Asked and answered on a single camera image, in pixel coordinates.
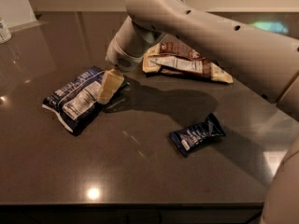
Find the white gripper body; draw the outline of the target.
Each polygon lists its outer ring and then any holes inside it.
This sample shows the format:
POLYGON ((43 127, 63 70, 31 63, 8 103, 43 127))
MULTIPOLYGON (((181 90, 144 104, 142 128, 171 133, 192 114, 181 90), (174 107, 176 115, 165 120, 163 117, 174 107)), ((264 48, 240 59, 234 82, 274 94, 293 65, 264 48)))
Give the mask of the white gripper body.
POLYGON ((131 72, 145 53, 164 38, 164 33, 147 30, 127 17, 107 48, 106 60, 115 69, 131 72))

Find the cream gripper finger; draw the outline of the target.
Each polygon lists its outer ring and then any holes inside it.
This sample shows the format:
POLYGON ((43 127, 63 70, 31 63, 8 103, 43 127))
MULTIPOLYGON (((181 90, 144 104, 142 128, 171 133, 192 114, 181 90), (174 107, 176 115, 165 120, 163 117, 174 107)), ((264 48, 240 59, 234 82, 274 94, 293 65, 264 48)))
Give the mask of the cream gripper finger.
POLYGON ((106 70, 103 75, 101 89, 97 96, 97 102, 101 105, 106 105, 119 89, 123 81, 124 76, 120 70, 106 70))

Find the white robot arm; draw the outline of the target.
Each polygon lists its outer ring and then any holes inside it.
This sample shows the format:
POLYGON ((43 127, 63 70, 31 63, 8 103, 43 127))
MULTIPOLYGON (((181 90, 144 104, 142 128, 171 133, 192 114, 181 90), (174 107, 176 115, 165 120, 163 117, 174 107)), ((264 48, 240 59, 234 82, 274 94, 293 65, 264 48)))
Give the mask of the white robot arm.
POLYGON ((299 120, 299 40, 199 11, 184 0, 126 0, 127 19, 107 62, 134 70, 166 34, 202 52, 239 82, 299 120))

